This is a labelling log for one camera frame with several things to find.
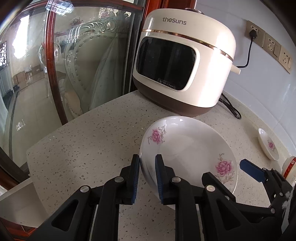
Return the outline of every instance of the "floral plate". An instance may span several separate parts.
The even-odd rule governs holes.
[[[158,196],[155,156],[190,184],[203,187],[202,175],[211,172],[230,192],[237,184],[237,163],[223,137],[207,124],[185,116],[154,122],[145,132],[140,160],[144,177]]]
[[[268,136],[266,131],[264,131],[261,128],[258,129],[258,140],[265,155],[267,155],[267,157],[270,160],[278,161],[279,153],[276,149],[276,145],[274,144],[272,139]]]

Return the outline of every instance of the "tiled floor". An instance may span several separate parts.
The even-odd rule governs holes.
[[[26,161],[26,151],[57,128],[61,121],[51,93],[47,97],[47,81],[41,79],[18,94],[12,125],[12,157],[20,167]],[[4,145],[7,153],[8,142]]]

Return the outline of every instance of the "black power cord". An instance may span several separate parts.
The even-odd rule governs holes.
[[[221,93],[221,95],[225,98],[226,101],[223,100],[221,97],[219,98],[219,101],[230,110],[230,112],[234,115],[235,118],[241,119],[242,115],[239,113],[239,111],[233,107],[233,105],[230,103],[230,101],[226,98],[226,96],[223,93]]]
[[[257,33],[256,33],[256,31],[253,29],[253,30],[250,31],[249,35],[250,35],[250,38],[251,38],[251,43],[250,43],[250,47],[249,47],[249,53],[248,53],[247,64],[244,65],[244,66],[237,66],[238,68],[245,68],[245,67],[247,67],[248,64],[249,64],[249,61],[250,61],[250,52],[251,52],[252,43],[253,43],[254,39],[257,38]],[[233,107],[233,105],[230,103],[230,101],[226,98],[226,96],[225,96],[223,93],[222,93],[221,95],[225,98],[226,101],[223,100],[221,97],[219,98],[219,101],[220,101],[221,103],[223,103],[223,104],[224,104],[224,105],[230,110],[230,112],[235,116],[235,118],[237,118],[237,119],[241,119],[242,116],[241,116],[241,114],[239,113],[239,111],[238,111],[236,108]]]
[[[237,66],[238,68],[245,68],[245,67],[247,67],[248,64],[249,64],[249,61],[250,61],[250,52],[251,52],[252,43],[253,43],[254,39],[257,38],[257,33],[256,33],[256,31],[253,29],[253,30],[250,31],[249,35],[250,35],[250,38],[251,38],[251,43],[250,43],[250,47],[249,47],[249,53],[248,53],[247,64],[244,65],[244,66]]]

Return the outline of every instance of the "countertop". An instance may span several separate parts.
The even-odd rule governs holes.
[[[241,112],[236,119],[221,103],[198,119],[219,132],[234,153],[237,164],[246,158],[259,167],[280,170],[289,156],[271,130],[235,99]],[[118,176],[131,163],[146,129],[156,120],[175,115],[143,97],[138,91],[121,96],[74,119],[46,136],[27,151],[28,166],[36,192],[48,214],[54,212],[83,185],[96,187]],[[280,161],[270,161],[259,146],[258,127],[275,142]],[[237,202],[268,207],[261,183],[238,166],[234,192]],[[152,193],[142,172],[139,174],[136,203],[120,206],[120,240],[174,240],[174,210],[163,206]]]

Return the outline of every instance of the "rice cooker handle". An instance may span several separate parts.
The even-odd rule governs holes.
[[[230,71],[232,71],[232,72],[234,72],[236,74],[240,74],[241,69],[236,67],[235,65],[232,65]]]

